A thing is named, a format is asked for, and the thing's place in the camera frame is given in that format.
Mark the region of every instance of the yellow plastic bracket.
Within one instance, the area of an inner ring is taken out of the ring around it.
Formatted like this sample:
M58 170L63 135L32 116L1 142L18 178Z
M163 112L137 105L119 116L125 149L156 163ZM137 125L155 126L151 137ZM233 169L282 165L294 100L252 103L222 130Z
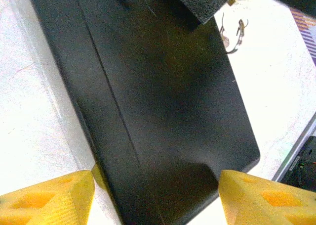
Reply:
M316 193L245 173L222 171L228 225L316 225Z
M78 171L0 196L0 225L85 225L94 194L90 171Z

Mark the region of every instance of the black electronic device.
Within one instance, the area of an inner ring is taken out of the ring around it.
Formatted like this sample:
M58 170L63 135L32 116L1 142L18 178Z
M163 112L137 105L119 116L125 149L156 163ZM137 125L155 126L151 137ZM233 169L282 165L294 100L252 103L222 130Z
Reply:
M281 183L316 192L316 137L306 141Z
M180 0L32 0L128 225L184 224L259 150L212 18Z

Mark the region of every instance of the metal key ring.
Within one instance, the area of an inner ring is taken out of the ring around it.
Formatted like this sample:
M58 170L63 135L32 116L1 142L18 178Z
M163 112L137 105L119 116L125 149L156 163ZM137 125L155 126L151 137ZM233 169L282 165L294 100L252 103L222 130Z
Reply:
M224 13L223 13L223 17L222 17L222 27L220 29L220 35L221 35L223 40L228 40L228 42L229 42L229 39L226 36L224 36L225 28L224 28L223 21L224 21ZM236 36L238 36L238 34L239 34L237 43L236 43L235 47L233 48L233 50L226 52L226 54L235 53L238 50L238 47L242 44L242 38L245 35L245 28L248 26L248 23L249 23L248 19L247 19L247 25L244 24L242 19L239 20L239 22L238 22L239 27L238 27L237 33L236 33Z

